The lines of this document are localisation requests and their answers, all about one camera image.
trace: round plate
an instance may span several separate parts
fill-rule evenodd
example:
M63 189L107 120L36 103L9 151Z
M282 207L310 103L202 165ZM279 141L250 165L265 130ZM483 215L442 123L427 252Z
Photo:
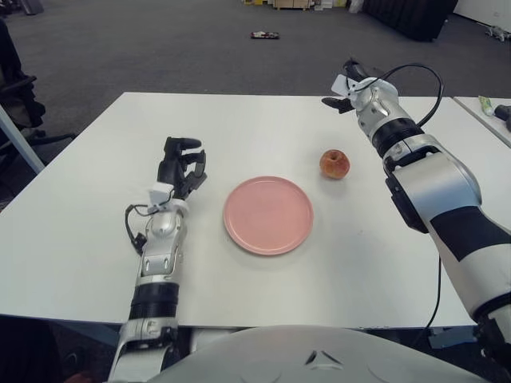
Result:
M227 198L224 224L231 238L260 255L296 248L311 233L314 212L302 189L279 177L257 177Z

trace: white table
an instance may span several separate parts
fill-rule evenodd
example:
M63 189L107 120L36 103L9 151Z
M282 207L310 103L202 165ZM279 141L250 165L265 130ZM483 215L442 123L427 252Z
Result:
M505 127L505 122L495 116L486 116L477 97L455 97L454 100L511 148L511 132ZM492 98L491 101L494 108L511 105L511 98Z
M402 221L355 115L320 98L123 94L0 214L0 313L126 320L139 257L124 210L147 200L174 135L201 139L208 154L208 179L188 199L182 325L424 326L436 298L435 247ZM433 103L402 99L416 119ZM450 99L426 131L473 170L487 214L511 227L507 147ZM319 174L329 148L351 160L342 181ZM222 224L228 193L261 175L296 182L315 210L307 241L275 258L242 251ZM434 326L473 324L443 278Z

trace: wire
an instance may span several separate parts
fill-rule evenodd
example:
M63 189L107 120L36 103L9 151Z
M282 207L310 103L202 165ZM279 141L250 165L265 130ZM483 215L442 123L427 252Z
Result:
M437 311L438 311L438 307L440 306L440 291L441 291L441 288L442 288L442 259L440 257L438 257L438 286L437 286L437 303L435 304L434 306L434 310L433 310L433 314L431 315L431 319L430 321L428 322L428 324L426 325L426 327L424 327L420 333L418 333L417 337L415 338L415 340L413 341L412 343L412 347L414 347L415 345L417 345L417 342L419 341L419 339L422 337L422 335L424 335L424 333L430 328L431 326L431 323L433 323L434 321L434 317L437 316Z
M433 69L431 69L429 66L426 66L426 65L418 63L418 62L412 62L410 64L396 66L395 68L389 70L387 73L384 73L383 75L381 75L379 77L376 77L373 81L371 81L367 85L364 85L362 88L354 89L354 91L355 92L361 92L364 89L369 88L376 81L378 81L378 80L386 80L387 78L392 76L394 73L398 72L399 70L401 70L403 68L409 68L409 67L412 67L412 68L423 68L423 69L429 71L430 73L432 73L437 78L437 81L438 81L437 101L435 102L433 108L428 112L428 114L426 114L424 116L424 118L422 118L422 120L420 120L417 123L418 127L422 127L437 112L438 107L440 106L440 102L442 101L443 93L444 93L444 81L442 80L440 75L437 72L435 72Z
M168 198L166 201L162 202L162 203L159 203L158 206L163 206L165 205L168 201L170 201L170 199L172 198L172 196L174 195L174 193L170 193L168 195ZM138 210L140 207L145 207L146 209L149 208L148 205L145 205L145 204L131 204L129 205L126 210L125 210L125 226L126 226L126 232L128 233L128 237L129 237L129 241L131 242L131 244L133 245L133 247L135 248L135 251L140 255L142 256L142 253L144 252L144 245L147 243L147 227L148 227L148 224L149 222L147 222L145 224L145 235L143 235L142 233L138 233L137 236L133 235L133 232L131 230L131 227L129 226L129 215L131 214L132 211L135 211L139 216L141 217L149 217L151 215L154 215L156 214L159 210L155 210L153 212L141 212L140 210Z
M126 208L126 210L125 210L125 226L126 226L126 232L128 233L129 241L131 242L131 244L135 248L135 251L137 252L137 254L142 255L143 247L144 247L145 243L147 242L147 238L143 234L141 234L141 233L138 233L137 237L135 237L133 235L133 232L131 231L131 227L129 226L129 214L133 210L137 214L139 214L139 215L148 216L148 215L141 214L137 210L138 207L147 207L147 205L140 205L140 204L138 204L138 205L129 205Z

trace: floor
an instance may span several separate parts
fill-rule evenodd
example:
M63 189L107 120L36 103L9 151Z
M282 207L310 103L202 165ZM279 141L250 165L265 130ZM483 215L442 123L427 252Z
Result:
M46 105L43 128L50 135L83 131L125 91L330 94L349 57L377 72L420 61L442 75L447 96L509 97L511 89L511 45L458 16L450 17L435 42L422 43L344 9L277 11L239 0L45 0L44 6L44 14L15 14L6 22L25 72L38 77L35 92ZM249 34L256 30L282 38L252 41ZM393 82L405 96L436 92L427 73L405 70ZM52 144L38 152L50 161L64 147ZM17 160L0 180L17 194L33 177ZM0 199L8 194L0 185ZM57 326L54 332L62 349L87 342ZM475 345L456 347L434 353L496 379ZM419 348L432 352L426 343ZM105 355L94 367L97 378L105 379L112 350L96 355Z

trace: red apple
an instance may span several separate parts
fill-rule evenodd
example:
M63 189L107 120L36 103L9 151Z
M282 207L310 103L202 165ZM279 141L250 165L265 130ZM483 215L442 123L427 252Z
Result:
M340 180L350 171L350 161L340 150L331 149L323 153L319 167L325 176Z

